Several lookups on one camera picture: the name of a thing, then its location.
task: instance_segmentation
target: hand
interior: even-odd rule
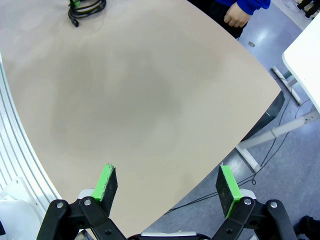
[[[244,12],[235,2],[224,16],[224,22],[229,23],[230,27],[243,27],[251,18],[251,15]]]

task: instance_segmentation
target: white metal frame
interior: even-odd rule
[[[242,157],[248,162],[251,168],[257,173],[260,170],[261,166],[257,163],[254,157],[249,153],[247,148],[278,138],[282,134],[285,134],[294,129],[300,128],[303,125],[309,124],[317,119],[320,119],[320,113],[318,112],[318,110],[312,110],[290,122],[282,124],[278,127],[274,127],[270,131],[262,133],[258,136],[250,137],[249,139],[240,142],[235,148],[242,155]]]
[[[292,86],[298,82],[295,79],[295,77],[291,75],[290,77],[285,78],[275,66],[271,68],[271,70],[281,80],[281,82],[285,85],[285,87],[289,90],[289,92],[292,94],[293,98],[296,100],[298,105],[301,106],[302,101],[298,96],[298,94],[296,93],[296,91],[292,88]]]
[[[44,218],[51,201],[61,199],[42,167],[19,119],[0,55],[0,191],[20,177]]]

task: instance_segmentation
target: green foam pad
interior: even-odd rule
[[[101,202],[104,193],[106,191],[107,184],[111,177],[112,172],[115,170],[115,167],[112,164],[107,164],[104,166],[103,171],[99,177],[99,180],[95,186],[91,197],[95,198],[97,202]]]
[[[112,164],[105,165],[91,197],[100,204],[108,217],[117,188],[118,182],[115,167]]]
[[[235,203],[242,198],[238,184],[229,166],[219,167],[215,187],[220,198],[223,214],[228,218],[232,213]]]

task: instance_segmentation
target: white table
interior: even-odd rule
[[[238,144],[236,149],[241,153],[245,160],[250,164],[255,172],[259,171],[261,166],[248,152],[247,148],[279,137],[291,130],[297,129],[305,124],[311,123],[320,118],[320,16],[308,25],[308,27],[296,38],[296,40],[284,51],[282,55],[283,62],[292,73],[289,80],[279,72],[276,67],[272,70],[282,80],[292,96],[299,105],[302,104],[299,96],[292,86],[299,83],[309,96],[315,110],[310,111],[303,116],[298,117],[288,123],[273,128],[270,131],[258,136],[251,137]]]
[[[110,217],[126,236],[194,188],[280,92],[186,0],[109,0],[78,28],[65,1],[17,1],[0,2],[0,50],[27,136],[70,203],[115,165]]]

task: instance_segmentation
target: cable connector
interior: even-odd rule
[[[81,4],[81,2],[80,2],[80,0],[72,0],[72,2],[70,2],[69,6],[71,6],[72,4],[77,8]]]
[[[75,20],[74,18],[71,19],[72,24],[77,28],[79,27],[79,22]]]

